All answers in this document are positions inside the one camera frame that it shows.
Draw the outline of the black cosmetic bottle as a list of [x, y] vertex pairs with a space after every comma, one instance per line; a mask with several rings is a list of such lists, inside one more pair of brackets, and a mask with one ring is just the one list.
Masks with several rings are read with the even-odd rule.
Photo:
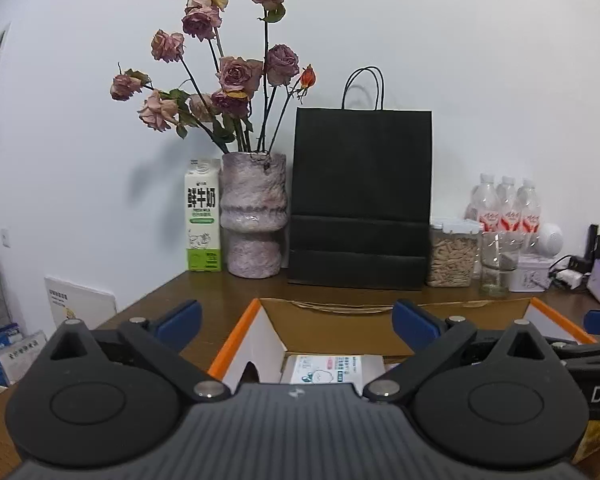
[[600, 260], [600, 226], [598, 224], [591, 224], [588, 227], [585, 255], [591, 262]]

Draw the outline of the white round lamp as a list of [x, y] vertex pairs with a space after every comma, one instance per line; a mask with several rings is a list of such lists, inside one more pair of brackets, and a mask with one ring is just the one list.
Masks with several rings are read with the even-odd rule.
[[553, 258], [562, 251], [564, 234], [555, 223], [542, 223], [536, 233], [534, 251], [541, 257]]

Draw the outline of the blue white leaflets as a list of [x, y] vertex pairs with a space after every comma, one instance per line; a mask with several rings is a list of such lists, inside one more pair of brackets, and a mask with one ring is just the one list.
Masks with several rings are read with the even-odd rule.
[[0, 328], [0, 386], [19, 382], [46, 345], [42, 330], [24, 336], [17, 323]]

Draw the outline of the clear drinking glass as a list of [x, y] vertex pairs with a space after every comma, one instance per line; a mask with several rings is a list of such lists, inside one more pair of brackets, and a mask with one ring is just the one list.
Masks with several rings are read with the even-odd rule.
[[501, 298], [509, 292], [509, 281], [518, 268], [521, 251], [516, 232], [486, 232], [480, 246], [480, 292]]

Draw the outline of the white wet wipes pack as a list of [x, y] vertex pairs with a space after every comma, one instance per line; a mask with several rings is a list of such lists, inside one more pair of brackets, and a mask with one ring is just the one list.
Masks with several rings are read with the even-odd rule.
[[280, 382], [291, 385], [349, 384], [362, 394], [369, 382], [385, 372], [384, 358], [373, 354], [294, 354], [287, 359]]

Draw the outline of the right red-label water bottle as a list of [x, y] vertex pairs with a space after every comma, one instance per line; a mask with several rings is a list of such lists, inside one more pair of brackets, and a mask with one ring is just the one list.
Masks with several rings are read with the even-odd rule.
[[517, 191], [517, 202], [520, 210], [518, 230], [522, 236], [522, 250], [531, 252], [540, 227], [541, 204], [535, 183], [530, 179], [524, 179]]

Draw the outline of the red-label water bottle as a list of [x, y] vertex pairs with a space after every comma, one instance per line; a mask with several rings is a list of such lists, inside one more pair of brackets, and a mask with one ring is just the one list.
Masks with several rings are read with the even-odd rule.
[[501, 200], [494, 186], [494, 175], [480, 174], [480, 183], [471, 192], [465, 218], [479, 222], [484, 232], [496, 232], [500, 211]]
[[496, 188], [500, 200], [500, 223], [498, 228], [503, 232], [516, 232], [520, 223], [520, 208], [517, 200], [515, 179], [503, 176]]
[[524, 179], [517, 191], [517, 202], [520, 210], [518, 230], [522, 236], [522, 250], [531, 252], [540, 227], [541, 204], [535, 183], [530, 179]]

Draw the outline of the middle red-label water bottle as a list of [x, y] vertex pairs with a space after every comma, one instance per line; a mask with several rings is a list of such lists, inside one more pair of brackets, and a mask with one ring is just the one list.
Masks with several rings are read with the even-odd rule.
[[517, 200], [515, 179], [503, 176], [496, 188], [500, 200], [500, 223], [498, 228], [503, 232], [516, 232], [520, 223], [520, 208]]

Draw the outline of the clear container of seeds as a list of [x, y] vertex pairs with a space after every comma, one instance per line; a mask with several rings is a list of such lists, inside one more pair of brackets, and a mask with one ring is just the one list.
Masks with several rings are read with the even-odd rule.
[[432, 219], [427, 285], [465, 288], [474, 278], [482, 225], [469, 219]]

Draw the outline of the left red-label water bottle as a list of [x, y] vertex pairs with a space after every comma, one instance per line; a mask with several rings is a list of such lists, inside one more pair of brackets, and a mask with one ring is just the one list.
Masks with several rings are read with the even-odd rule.
[[500, 211], [501, 200], [494, 186], [494, 175], [480, 174], [480, 183], [471, 192], [465, 218], [479, 222], [484, 232], [496, 232]]

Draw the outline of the black paper shopping bag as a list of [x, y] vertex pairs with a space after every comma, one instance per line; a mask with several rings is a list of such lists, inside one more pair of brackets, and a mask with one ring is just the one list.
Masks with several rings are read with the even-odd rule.
[[303, 107], [294, 130], [287, 276], [297, 284], [419, 289], [430, 252], [432, 114]]

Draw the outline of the white green milk carton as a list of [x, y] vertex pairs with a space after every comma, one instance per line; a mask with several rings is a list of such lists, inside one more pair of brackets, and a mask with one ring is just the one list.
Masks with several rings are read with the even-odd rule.
[[220, 272], [220, 171], [217, 158], [195, 159], [184, 177], [187, 267]]

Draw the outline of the purple marbled ceramic vase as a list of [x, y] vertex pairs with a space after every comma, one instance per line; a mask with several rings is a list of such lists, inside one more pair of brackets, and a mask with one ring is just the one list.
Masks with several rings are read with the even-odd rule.
[[286, 175], [283, 154], [222, 157], [220, 221], [230, 274], [262, 280], [279, 272], [288, 222]]

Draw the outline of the dried pink rose bouquet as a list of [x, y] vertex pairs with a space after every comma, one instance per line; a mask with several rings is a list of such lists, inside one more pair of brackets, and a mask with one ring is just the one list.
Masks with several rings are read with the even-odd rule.
[[[268, 155], [273, 151], [289, 103], [302, 100], [314, 87], [316, 73], [311, 65], [301, 66], [296, 52], [286, 44], [272, 44], [270, 26], [286, 15], [285, 0], [250, 0], [260, 6], [263, 24], [263, 54], [260, 58], [230, 56], [223, 50], [220, 30], [228, 0], [187, 0], [180, 32], [157, 30], [150, 42], [151, 57], [157, 62], [178, 63], [186, 73], [182, 87], [160, 90], [140, 70], [118, 70], [109, 94], [126, 102], [143, 94], [137, 117], [149, 129], [174, 130], [184, 139], [193, 128], [202, 130], [222, 153], [236, 145], [241, 153]], [[208, 44], [219, 88], [201, 91], [185, 61], [185, 40]]]

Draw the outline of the white board leaning on wall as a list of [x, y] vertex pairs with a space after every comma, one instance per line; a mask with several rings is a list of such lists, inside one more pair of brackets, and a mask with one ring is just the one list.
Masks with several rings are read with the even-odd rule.
[[116, 298], [110, 292], [49, 276], [44, 278], [44, 282], [56, 327], [70, 318], [77, 318], [90, 330], [96, 330], [117, 314]]

